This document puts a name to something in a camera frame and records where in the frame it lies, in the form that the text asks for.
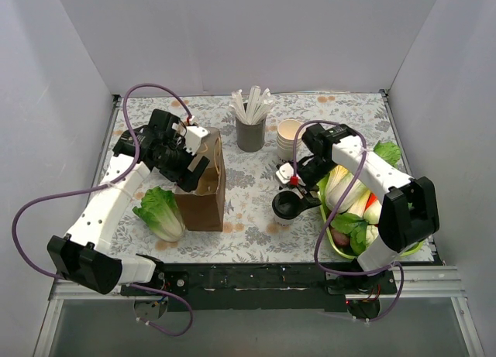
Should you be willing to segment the black coffee cup lid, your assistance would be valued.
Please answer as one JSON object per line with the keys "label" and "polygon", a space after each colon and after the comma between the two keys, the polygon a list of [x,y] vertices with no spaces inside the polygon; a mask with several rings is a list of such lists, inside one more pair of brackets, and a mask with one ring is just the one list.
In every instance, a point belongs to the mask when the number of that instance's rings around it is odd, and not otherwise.
{"label": "black coffee cup lid", "polygon": [[301,214],[301,198],[293,191],[282,191],[276,194],[272,208],[278,218],[292,220]]}

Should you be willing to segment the brown pulp cup carrier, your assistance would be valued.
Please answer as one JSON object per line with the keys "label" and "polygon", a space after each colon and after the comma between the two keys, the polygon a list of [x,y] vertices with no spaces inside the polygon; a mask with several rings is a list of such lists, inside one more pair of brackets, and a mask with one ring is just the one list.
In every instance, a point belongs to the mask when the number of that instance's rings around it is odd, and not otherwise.
{"label": "brown pulp cup carrier", "polygon": [[216,168],[208,168],[198,180],[198,186],[195,190],[197,195],[216,194],[219,186],[219,173]]}

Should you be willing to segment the white paper coffee cup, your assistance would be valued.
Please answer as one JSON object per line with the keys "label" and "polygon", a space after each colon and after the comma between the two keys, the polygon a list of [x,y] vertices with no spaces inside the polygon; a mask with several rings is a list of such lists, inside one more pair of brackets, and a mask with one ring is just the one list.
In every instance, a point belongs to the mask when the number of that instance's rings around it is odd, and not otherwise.
{"label": "white paper coffee cup", "polygon": [[287,227],[287,226],[290,226],[293,222],[294,222],[294,219],[291,218],[291,219],[286,219],[286,218],[280,218],[278,217],[277,215],[274,216],[274,221],[278,224],[278,225],[281,225],[283,227]]}

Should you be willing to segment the brown paper bag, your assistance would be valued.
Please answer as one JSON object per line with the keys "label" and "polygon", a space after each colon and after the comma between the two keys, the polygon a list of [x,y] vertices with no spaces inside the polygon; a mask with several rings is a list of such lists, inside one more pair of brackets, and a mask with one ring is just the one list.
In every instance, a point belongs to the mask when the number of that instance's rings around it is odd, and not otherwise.
{"label": "brown paper bag", "polygon": [[197,187],[186,192],[175,186],[173,193],[186,229],[193,232],[220,232],[223,228],[226,193],[226,169],[219,129],[207,127],[209,134],[202,142],[189,170],[205,156],[208,166],[200,176]]}

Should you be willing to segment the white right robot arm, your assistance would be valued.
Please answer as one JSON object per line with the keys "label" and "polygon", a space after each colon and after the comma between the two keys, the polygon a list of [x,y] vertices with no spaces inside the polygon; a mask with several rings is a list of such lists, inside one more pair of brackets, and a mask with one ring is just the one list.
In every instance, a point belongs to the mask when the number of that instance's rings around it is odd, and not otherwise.
{"label": "white right robot arm", "polygon": [[368,293],[378,285],[378,273],[395,266],[397,258],[410,245],[439,230],[435,188],[427,177],[414,179],[369,151],[363,135],[347,125],[334,122],[325,130],[323,123],[311,120],[298,128],[296,135],[312,155],[290,164],[292,174],[281,182],[288,189],[276,197],[284,202],[284,210],[293,220],[321,204],[319,199],[298,195],[294,190],[310,191],[336,166],[344,166],[353,173],[353,178],[325,222],[330,226],[353,185],[357,181],[366,185],[381,202],[379,236],[358,256],[359,269],[350,274],[350,282],[356,291]]}

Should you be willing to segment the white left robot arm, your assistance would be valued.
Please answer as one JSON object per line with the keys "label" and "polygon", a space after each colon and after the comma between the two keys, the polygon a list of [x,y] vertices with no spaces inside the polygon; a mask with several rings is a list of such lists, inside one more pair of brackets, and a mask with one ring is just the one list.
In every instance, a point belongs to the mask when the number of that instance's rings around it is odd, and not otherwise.
{"label": "white left robot arm", "polygon": [[209,164],[198,151],[210,132],[155,109],[147,124],[125,131],[114,145],[100,190],[63,237],[53,236],[47,251],[65,280],[107,294],[118,285],[138,283],[149,295],[162,291],[160,260],[151,256],[109,256],[111,240],[134,193],[152,170],[184,191],[193,191]]}

